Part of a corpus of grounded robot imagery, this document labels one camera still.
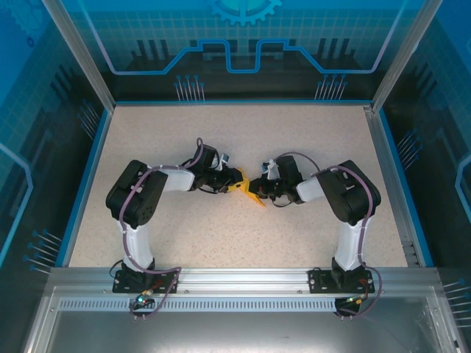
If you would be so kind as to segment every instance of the blue border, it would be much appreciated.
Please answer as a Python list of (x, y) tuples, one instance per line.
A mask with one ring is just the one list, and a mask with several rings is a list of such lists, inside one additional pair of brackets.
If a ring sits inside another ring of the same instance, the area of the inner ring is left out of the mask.
[(251, 99), (251, 100), (224, 100), (224, 101), (116, 101), (116, 105), (218, 105), (218, 104), (286, 104), (286, 103), (298, 103), (298, 104), (320, 104), (320, 105), (370, 105), (371, 101), (368, 99), (350, 99), (344, 101), (325, 100), (320, 101), (318, 99)]
[(77, 191), (74, 206), (72, 207), (71, 216), (68, 219), (67, 227), (65, 228), (64, 238), (55, 263), (56, 267), (68, 265), (64, 262), (70, 255), (72, 246), (74, 245), (74, 243), (71, 242), (75, 242), (75, 238), (80, 228), (80, 222), (82, 221), (83, 213), (85, 211), (85, 205), (87, 204), (91, 185), (93, 184), (96, 169), (98, 168), (98, 162), (102, 154), (103, 145), (105, 144), (106, 135), (110, 128), (111, 116), (112, 115), (105, 110), (100, 119), (100, 124), (96, 131), (96, 137), (88, 156), (87, 165), (83, 171), (82, 181), (80, 182), (79, 190)]
[(419, 250), (422, 253), (425, 265), (427, 267), (434, 267), (432, 256), (425, 239), (425, 234), (422, 229), (422, 225), (420, 224), (419, 215), (417, 214), (417, 209), (415, 208), (414, 200), (412, 199), (411, 190), (409, 189), (409, 185), (407, 183), (406, 174), (404, 173), (403, 167), (400, 163), (399, 154), (397, 153), (396, 145), (392, 138), (392, 133), (389, 128), (388, 121), (386, 120), (386, 115), (384, 114), (383, 108), (381, 108), (379, 113), (384, 132), (386, 133), (386, 139), (388, 140), (389, 149), (391, 150), (392, 157), (394, 159), (397, 174), (399, 175), (400, 184), (403, 187), (404, 195), (406, 196), (406, 202), (412, 217), (412, 223), (414, 224), (414, 228), (417, 233), (417, 240), (419, 241), (420, 249), (416, 250)]

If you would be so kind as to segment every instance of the blue wall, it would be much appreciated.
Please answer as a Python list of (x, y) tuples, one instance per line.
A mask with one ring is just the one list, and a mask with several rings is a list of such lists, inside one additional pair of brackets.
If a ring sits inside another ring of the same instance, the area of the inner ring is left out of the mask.
[(186, 74), (204, 79), (208, 99), (312, 99), (324, 74), (369, 75), (342, 82), (348, 82), (343, 99), (369, 99), (421, 5), (421, 0), (140, 0), (113, 7), (107, 1), (65, 2), (115, 98), (129, 100), (177, 100), (175, 79)]
[(471, 273), (470, 11), (468, 0), (444, 0), (385, 104), (400, 151), (412, 132), (417, 155), (403, 167), (433, 260), (464, 274)]
[(103, 106), (40, 1), (0, 24), (0, 352), (21, 352), (55, 258), (33, 232), (63, 236)]

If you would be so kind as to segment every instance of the robotic arm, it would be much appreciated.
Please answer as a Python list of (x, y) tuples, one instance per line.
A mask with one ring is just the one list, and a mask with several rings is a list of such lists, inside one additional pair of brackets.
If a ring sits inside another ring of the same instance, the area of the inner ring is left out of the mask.
[(311, 292), (319, 289), (315, 293), (328, 289), (329, 282), (334, 282), (338, 290), (346, 291), (355, 288), (360, 279), (371, 279), (371, 274), (359, 260), (364, 240), (361, 228), (369, 209), (368, 195), (356, 178), (340, 168), (360, 177), (371, 193), (372, 212), (365, 224), (365, 233), (381, 197), (378, 189), (351, 160), (340, 164), (337, 169), (326, 169), (304, 180), (294, 158), (283, 156), (264, 163), (261, 178), (252, 180), (249, 185), (250, 192), (260, 199), (271, 199), (273, 202), (281, 196), (287, 196), (289, 202), (295, 204), (327, 198), (341, 222), (339, 246), (332, 259), (332, 271), (329, 274), (315, 273), (318, 280), (314, 280), (316, 285), (311, 286)]
[[(194, 157), (182, 164), (183, 168), (163, 166), (144, 180), (124, 211), (123, 221), (126, 226), (129, 256), (124, 255), (122, 270), (116, 274), (120, 279), (115, 280), (113, 291), (141, 292), (161, 280), (157, 275), (144, 273), (140, 268), (148, 270), (155, 268), (154, 257), (149, 247), (148, 222), (154, 215), (163, 192), (200, 189), (217, 194), (235, 190), (248, 183), (242, 171), (227, 166), (228, 160), (229, 156), (226, 154), (219, 156), (215, 148), (201, 145)], [(124, 231), (119, 219), (121, 208), (138, 180), (149, 169), (145, 163), (138, 160), (131, 161), (107, 195), (106, 206), (110, 209), (112, 217), (118, 221), (121, 234)]]
[[(163, 279), (141, 270), (152, 270), (155, 267), (149, 248), (147, 223), (154, 215), (162, 192), (196, 189), (209, 193), (226, 193), (240, 188), (259, 202), (260, 199), (271, 199), (275, 202), (282, 196), (287, 196), (289, 202), (295, 204), (327, 198), (332, 211), (341, 222), (339, 246), (332, 259), (331, 271), (312, 271), (313, 273), (309, 274), (312, 279), (311, 292), (357, 293), (358, 289), (355, 289), (359, 280), (372, 280), (371, 273), (365, 269), (359, 256), (364, 233), (371, 219), (363, 225), (370, 206), (364, 186), (372, 197), (372, 212), (369, 217), (375, 214), (375, 208), (380, 204), (380, 194), (354, 162), (348, 160), (338, 168), (320, 171), (310, 179), (304, 180), (294, 158), (287, 155), (264, 163), (262, 176), (249, 182), (242, 170), (227, 166), (229, 157), (226, 154), (220, 156), (215, 148), (208, 145), (201, 145), (200, 148), (201, 155), (198, 149), (194, 158), (183, 163), (183, 167), (188, 165), (188, 168), (162, 167), (151, 173), (130, 199), (123, 217), (127, 228), (129, 254), (124, 256), (121, 266), (121, 277), (118, 281), (121, 284), (113, 286), (113, 291), (141, 292)], [(342, 169), (354, 172), (364, 185)], [(148, 165), (133, 160), (109, 192), (106, 205), (117, 221), (125, 200), (148, 170)]]

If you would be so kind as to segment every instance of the gear graphic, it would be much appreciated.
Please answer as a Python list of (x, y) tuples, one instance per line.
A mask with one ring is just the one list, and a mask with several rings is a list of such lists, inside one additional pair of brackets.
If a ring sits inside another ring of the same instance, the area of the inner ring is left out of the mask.
[(16, 23), (32, 37), (43, 23), (43, 8), (40, 0), (1, 0), (0, 10), (8, 9)]
[(213, 15), (219, 15), (222, 21), (245, 26), (247, 22), (255, 25), (257, 21), (265, 21), (266, 15), (275, 13), (281, 0), (208, 0), (208, 5), (213, 9)]

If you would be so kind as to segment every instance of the enclosure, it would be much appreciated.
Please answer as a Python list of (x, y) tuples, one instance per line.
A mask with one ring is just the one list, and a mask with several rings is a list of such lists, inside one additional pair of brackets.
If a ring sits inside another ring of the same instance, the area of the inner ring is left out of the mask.
[[(470, 11), (0, 3), (0, 350), (468, 352)], [(179, 165), (197, 138), (252, 181), (287, 151), (322, 170), (356, 163), (381, 195), (367, 315), (334, 315), (352, 293), (313, 292), (309, 271), (330, 269), (339, 246), (330, 201), (195, 190), (162, 194), (148, 223), (157, 268), (182, 270), (175, 293), (155, 296), (159, 313), (134, 322), (136, 293), (113, 292), (126, 255), (107, 194), (131, 160)]]

